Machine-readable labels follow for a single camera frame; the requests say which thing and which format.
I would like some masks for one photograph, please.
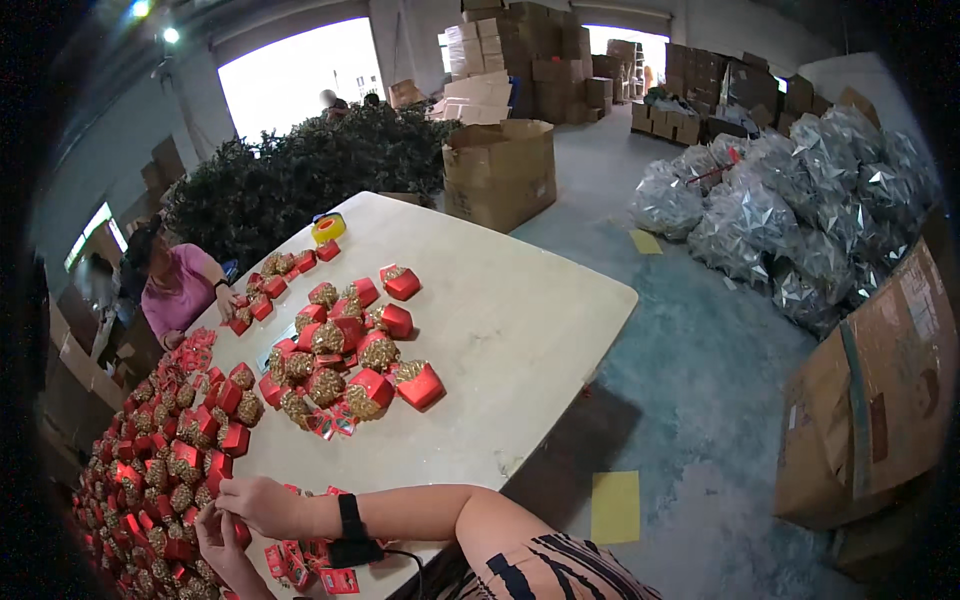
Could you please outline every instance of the black cable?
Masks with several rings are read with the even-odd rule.
[[[420,600],[423,600],[423,590],[425,587],[423,586],[423,561],[420,559],[420,557],[413,552],[405,552],[403,550],[389,550],[384,548],[383,552],[384,554],[402,554],[403,556],[408,556],[417,561],[417,576],[420,578],[420,589],[417,592],[417,597]]]

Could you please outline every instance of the green foliage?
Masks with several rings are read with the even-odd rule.
[[[459,121],[428,121],[426,103],[352,105],[259,143],[225,142],[170,194],[166,226],[244,273],[282,242],[362,191],[429,196],[443,188],[444,141]]]

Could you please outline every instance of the doorway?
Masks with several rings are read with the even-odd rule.
[[[360,102],[370,92],[384,98],[380,66],[367,17],[332,23],[254,50],[218,69],[227,106],[240,137],[285,135],[320,116],[320,93]]]
[[[607,54],[608,39],[622,39],[642,44],[644,71],[649,67],[651,75],[651,81],[645,81],[646,87],[650,88],[666,82],[666,45],[670,42],[669,37],[606,25],[585,25],[584,27],[590,30],[592,54]]]

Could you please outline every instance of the striped shirt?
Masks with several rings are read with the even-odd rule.
[[[567,534],[540,536],[497,554],[481,572],[468,573],[452,597],[661,600],[659,592],[637,581],[609,550]]]

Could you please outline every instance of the yellow paper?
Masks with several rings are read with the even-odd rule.
[[[637,252],[641,254],[663,254],[657,238],[646,231],[634,229],[630,232],[630,237],[634,239],[634,246],[636,246]]]
[[[593,473],[590,539],[600,544],[640,539],[640,475],[637,471]]]

